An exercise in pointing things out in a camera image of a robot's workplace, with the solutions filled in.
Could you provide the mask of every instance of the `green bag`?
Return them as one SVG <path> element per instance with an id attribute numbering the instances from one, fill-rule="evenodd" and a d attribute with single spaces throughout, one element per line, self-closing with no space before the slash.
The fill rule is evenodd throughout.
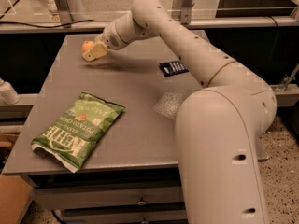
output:
<path id="1" fill-rule="evenodd" d="M 33 139 L 32 150 L 45 149 L 75 173 L 124 108 L 83 92 L 73 107 Z"/>

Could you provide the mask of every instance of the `drawer handle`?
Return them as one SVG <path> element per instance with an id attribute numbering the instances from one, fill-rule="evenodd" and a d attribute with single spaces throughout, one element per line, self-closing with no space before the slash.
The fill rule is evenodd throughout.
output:
<path id="1" fill-rule="evenodd" d="M 146 205 L 147 201 L 143 199 L 143 196 L 140 196 L 140 200 L 137 202 L 137 205 Z"/>
<path id="2" fill-rule="evenodd" d="M 145 217 L 143 217 L 143 220 L 140 222 L 140 224 L 149 224 L 150 222 L 147 221 Z"/>

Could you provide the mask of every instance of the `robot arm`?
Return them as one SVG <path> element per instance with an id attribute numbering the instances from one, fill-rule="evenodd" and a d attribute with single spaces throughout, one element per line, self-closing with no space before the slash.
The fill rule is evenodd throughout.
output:
<path id="1" fill-rule="evenodd" d="M 134 0 L 132 12 L 83 45 L 94 60 L 107 49 L 158 35 L 204 87 L 176 119 L 178 168 L 189 223 L 269 223 L 256 139 L 276 115 L 269 85 L 234 58 L 173 21 L 158 0 Z"/>

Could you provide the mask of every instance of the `terrazzo floor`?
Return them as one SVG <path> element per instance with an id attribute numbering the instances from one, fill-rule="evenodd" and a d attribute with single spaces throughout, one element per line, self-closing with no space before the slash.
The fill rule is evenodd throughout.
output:
<path id="1" fill-rule="evenodd" d="M 261 137 L 269 156 L 260 162 L 271 224 L 299 224 L 299 143 L 290 125 L 278 114 Z M 59 223 L 49 210 L 32 202 L 21 224 Z"/>

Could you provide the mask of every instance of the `drawer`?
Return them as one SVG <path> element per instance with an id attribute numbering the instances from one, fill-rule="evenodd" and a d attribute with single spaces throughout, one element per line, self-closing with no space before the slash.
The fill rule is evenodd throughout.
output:
<path id="1" fill-rule="evenodd" d="M 77 224 L 188 223 L 183 203 L 63 211 L 60 218 Z"/>
<path id="2" fill-rule="evenodd" d="M 32 195 L 49 210 L 183 202 L 181 186 L 164 182 L 34 189 Z"/>

